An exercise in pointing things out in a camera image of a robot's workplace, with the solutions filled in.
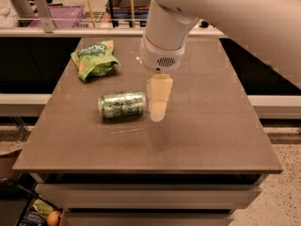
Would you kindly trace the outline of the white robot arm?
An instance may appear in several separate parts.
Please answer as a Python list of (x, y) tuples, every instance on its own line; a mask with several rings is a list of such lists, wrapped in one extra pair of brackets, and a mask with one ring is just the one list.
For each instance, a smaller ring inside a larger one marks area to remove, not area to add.
[(192, 28), (203, 20), (301, 88), (301, 0), (151, 0), (140, 54), (154, 72), (150, 118), (161, 121)]

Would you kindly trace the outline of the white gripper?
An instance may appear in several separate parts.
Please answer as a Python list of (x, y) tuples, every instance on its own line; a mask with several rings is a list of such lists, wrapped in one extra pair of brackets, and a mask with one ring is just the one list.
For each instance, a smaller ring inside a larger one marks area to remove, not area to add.
[(171, 51), (164, 50), (152, 45), (146, 36), (142, 37), (141, 62), (146, 68), (156, 72), (147, 84), (149, 112), (152, 121), (162, 121), (165, 117), (173, 85), (173, 79), (168, 73), (180, 66), (184, 49), (185, 47)]

